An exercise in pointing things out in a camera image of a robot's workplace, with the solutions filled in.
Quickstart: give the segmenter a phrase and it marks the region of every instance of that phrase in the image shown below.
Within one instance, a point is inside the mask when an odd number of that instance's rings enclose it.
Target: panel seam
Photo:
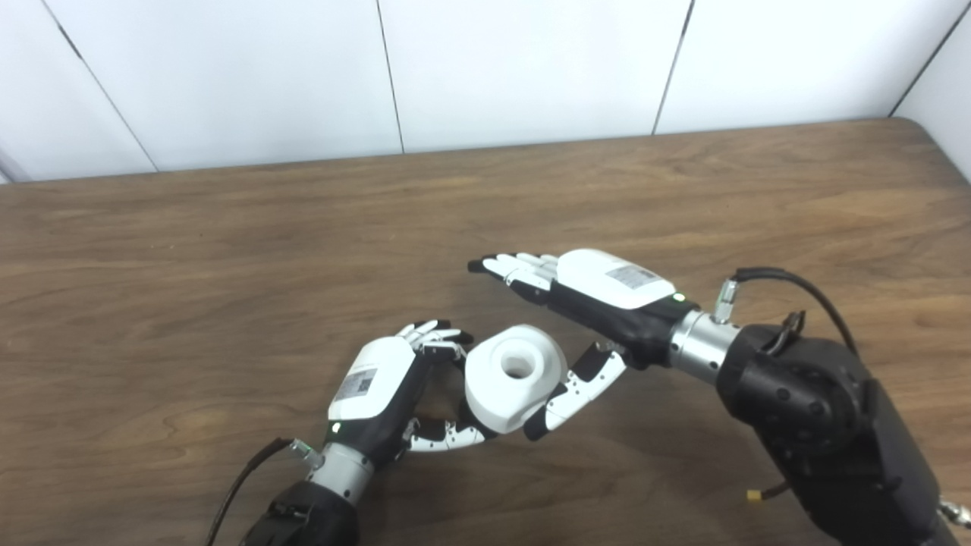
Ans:
[[[149,163],[151,164],[151,168],[154,169],[156,173],[159,172],[158,165],[155,164],[155,161],[151,158],[149,151],[146,150],[145,145],[142,144],[142,141],[139,140],[138,135],[135,134],[135,130],[132,129],[131,125],[128,123],[128,120],[125,119],[124,116],[121,114],[121,110],[118,109],[117,104],[115,104],[115,101],[112,100],[111,95],[108,94],[108,90],[105,89],[105,87],[101,84],[101,81],[98,80],[98,77],[95,76],[94,71],[91,70],[91,66],[87,63],[87,60],[84,58],[83,55],[81,55],[81,52],[78,50],[74,41],[71,40],[71,37],[68,36],[67,31],[64,29],[63,26],[61,26],[60,21],[57,20],[57,16],[54,14],[53,10],[50,9],[50,6],[48,6],[48,0],[41,0],[41,4],[44,5],[44,9],[48,11],[48,15],[50,15],[50,18],[53,19],[54,24],[57,25],[57,28],[64,36],[64,39],[67,40],[67,43],[70,44],[71,49],[74,50],[74,53],[78,56],[78,59],[81,61],[81,63],[84,64],[84,68],[87,70],[87,73],[91,75],[91,79],[94,80],[94,82],[98,85],[98,88],[101,89],[101,94],[105,96],[105,99],[108,101],[108,104],[110,104],[112,109],[115,111],[115,114],[118,116],[118,119],[120,119],[121,123],[124,124],[126,129],[128,129],[128,134],[130,134],[131,138],[135,140],[135,144],[138,145],[138,148],[142,151],[142,154],[145,154],[145,159],[149,161]]]
[[[948,32],[944,35],[944,38],[941,40],[941,43],[938,44],[936,48],[934,48],[934,52],[931,53],[930,57],[927,58],[927,62],[923,64],[921,69],[918,71],[917,75],[910,82],[910,85],[907,85],[907,88],[904,90],[904,93],[900,95],[900,99],[897,101],[896,104],[893,105],[893,108],[890,109],[890,113],[887,115],[888,118],[893,118],[893,115],[897,113],[897,110],[900,108],[900,105],[903,104],[904,100],[907,99],[907,95],[909,95],[910,92],[914,90],[914,85],[917,85],[917,82],[921,79],[921,76],[923,76],[923,73],[927,71],[927,67],[930,66],[930,63],[934,62],[935,58],[937,58],[937,53],[941,52],[941,49],[944,47],[945,44],[948,43],[948,40],[951,38],[951,35],[954,34],[954,30],[957,29],[957,26],[961,24],[961,21],[964,20],[965,16],[967,16],[968,10],[971,10],[971,2],[968,2],[968,5],[964,6],[964,10],[961,11],[961,15],[957,16],[957,20],[954,22],[954,24],[951,25],[951,28],[948,29]]]
[[[378,25],[381,27],[381,45],[385,48],[385,64],[387,65],[387,82],[391,86],[391,105],[394,106],[394,122],[398,125],[398,144],[401,153],[405,152],[405,135],[401,132],[401,117],[398,115],[398,97],[394,91],[394,76],[391,75],[391,57],[387,54],[387,37],[385,36],[385,18],[381,14],[381,0],[374,0],[378,6]]]
[[[691,13],[694,12],[694,0],[687,6],[687,13],[685,14],[685,24],[681,27],[681,37],[678,38],[678,46],[674,50],[674,58],[671,59],[671,69],[668,71],[668,79],[664,83],[664,92],[661,93],[661,102],[657,105],[657,114],[654,116],[654,125],[651,128],[651,134],[657,134],[657,125],[661,121],[661,112],[664,110],[664,102],[667,100],[668,89],[671,88],[671,80],[674,78],[674,69],[678,65],[678,56],[681,54],[681,45],[685,42],[685,35],[687,34],[687,25],[691,22]]]

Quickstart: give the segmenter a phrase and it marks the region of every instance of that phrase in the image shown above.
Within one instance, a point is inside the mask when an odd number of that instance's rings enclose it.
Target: cable connector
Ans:
[[[303,440],[294,439],[290,442],[290,450],[310,467],[311,472],[323,466],[323,455]]]
[[[738,281],[735,278],[725,279],[721,285],[719,299],[715,302],[715,312],[712,313],[712,322],[715,324],[728,324],[731,318],[731,311],[735,307],[735,294],[738,293]]]
[[[943,498],[937,505],[937,511],[952,525],[971,529],[971,510],[955,502],[947,502]]]

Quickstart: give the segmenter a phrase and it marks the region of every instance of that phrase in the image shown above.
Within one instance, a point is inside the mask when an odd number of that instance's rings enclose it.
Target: hole in object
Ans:
[[[524,355],[503,355],[501,365],[502,371],[513,379],[529,377],[536,369],[536,363],[532,358]]]

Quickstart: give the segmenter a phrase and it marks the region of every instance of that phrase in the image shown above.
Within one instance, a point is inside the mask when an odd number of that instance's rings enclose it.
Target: label sticker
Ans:
[[[371,383],[374,381],[374,376],[377,373],[378,368],[371,368],[369,370],[348,374],[344,378],[344,383],[341,384],[341,388],[337,390],[337,396],[334,397],[334,401],[366,395],[371,390]]]
[[[608,271],[607,276],[620,281],[621,284],[631,290],[637,290],[658,279],[657,275],[654,275],[651,271],[633,263],[627,264],[624,267],[618,267],[613,271]]]

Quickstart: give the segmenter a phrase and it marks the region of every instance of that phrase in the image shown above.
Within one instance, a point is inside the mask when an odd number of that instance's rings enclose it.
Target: black cable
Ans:
[[[853,335],[850,333],[850,328],[843,320],[843,317],[840,316],[840,312],[837,311],[833,303],[829,301],[829,298],[822,293],[822,290],[816,288],[816,285],[813,283],[810,283],[795,273],[789,273],[788,271],[785,271],[785,269],[780,269],[778,267],[743,267],[735,271],[735,276],[733,279],[739,283],[745,283],[746,281],[752,281],[755,279],[774,279],[777,281],[787,281],[789,283],[793,283],[794,285],[805,290],[820,303],[822,308],[826,311],[826,314],[829,315],[829,319],[833,321],[836,329],[840,330],[840,335],[843,336],[843,343],[846,344],[847,349],[857,356],[856,342],[853,339]]]
[[[275,453],[285,449],[286,446],[290,445],[291,443],[293,443],[293,438],[277,438],[276,440],[273,440],[267,444],[266,447],[256,452],[256,455],[252,456],[252,459],[246,463],[246,466],[243,467],[243,471],[240,472],[240,475],[236,477],[236,481],[233,482],[232,486],[230,486],[229,493],[226,494],[226,498],[222,500],[222,505],[219,507],[219,511],[213,518],[213,524],[211,527],[209,527],[209,536],[206,537],[206,542],[203,543],[204,546],[213,546],[213,543],[216,542],[216,534],[219,532],[219,527],[222,525],[222,519],[226,517],[226,510],[229,509],[229,505],[232,503],[233,498],[236,496],[236,493],[239,492],[240,486],[243,485],[243,482],[245,482],[247,477],[250,476],[250,473],[256,470],[256,468],[263,464],[267,459],[273,457]]]

